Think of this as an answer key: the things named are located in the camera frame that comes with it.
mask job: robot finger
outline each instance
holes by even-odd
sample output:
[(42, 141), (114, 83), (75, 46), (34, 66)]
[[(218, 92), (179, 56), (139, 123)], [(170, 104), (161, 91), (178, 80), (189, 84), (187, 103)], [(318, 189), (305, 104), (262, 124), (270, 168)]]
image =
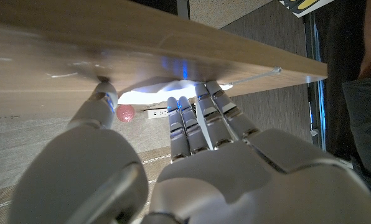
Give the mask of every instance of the robot finger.
[(244, 139), (251, 134), (259, 132), (256, 126), (233, 103), (216, 81), (207, 82), (206, 88), (236, 138)]
[(218, 149), (225, 143), (233, 142), (230, 133), (225, 127), (224, 120), (219, 110), (210, 98), (209, 92), (204, 84), (195, 86), (198, 104), (200, 106), (210, 142), (214, 149)]
[(184, 121), (191, 153), (195, 154), (200, 151), (208, 150), (208, 144), (198, 124), (197, 118), (195, 117), (195, 113), (192, 110), (190, 102), (184, 96), (179, 99), (179, 109)]
[(186, 129), (184, 128), (181, 111), (177, 100), (173, 97), (167, 99), (167, 112), (171, 132), (171, 159), (172, 162), (191, 156), (188, 145)]

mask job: blue light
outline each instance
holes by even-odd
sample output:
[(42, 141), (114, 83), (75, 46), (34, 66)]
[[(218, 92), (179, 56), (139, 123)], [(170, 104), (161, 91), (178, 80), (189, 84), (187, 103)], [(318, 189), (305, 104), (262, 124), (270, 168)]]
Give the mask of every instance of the blue light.
[(183, 79), (187, 79), (188, 72), (187, 72), (187, 61), (183, 59)]
[(169, 69), (169, 66), (167, 64), (167, 57), (162, 57), (161, 58), (161, 63), (162, 63), (163, 68), (165, 68), (166, 70)]

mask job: pink ball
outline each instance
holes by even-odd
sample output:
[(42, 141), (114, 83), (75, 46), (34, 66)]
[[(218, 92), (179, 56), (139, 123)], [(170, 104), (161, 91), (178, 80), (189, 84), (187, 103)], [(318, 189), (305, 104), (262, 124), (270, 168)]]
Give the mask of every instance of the pink ball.
[(134, 118), (134, 108), (131, 105), (119, 105), (116, 116), (122, 122), (129, 122)]

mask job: gray carpet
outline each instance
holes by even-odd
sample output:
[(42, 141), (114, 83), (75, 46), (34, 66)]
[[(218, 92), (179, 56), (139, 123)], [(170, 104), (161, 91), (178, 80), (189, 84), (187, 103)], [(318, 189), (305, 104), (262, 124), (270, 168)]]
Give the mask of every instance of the gray carpet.
[[(278, 1), (222, 30), (306, 56), (303, 20)], [(235, 96), (232, 100), (260, 129), (278, 128), (312, 142), (306, 84)]]

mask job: wooden board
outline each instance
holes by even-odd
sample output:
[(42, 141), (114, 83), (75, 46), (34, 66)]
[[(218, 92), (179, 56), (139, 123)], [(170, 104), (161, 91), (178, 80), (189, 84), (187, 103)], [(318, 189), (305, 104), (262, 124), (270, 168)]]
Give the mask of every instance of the wooden board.
[(230, 96), (314, 82), (326, 65), (128, 1), (0, 1), (0, 117), (72, 113), (96, 76), (120, 92), (170, 80), (280, 75)]

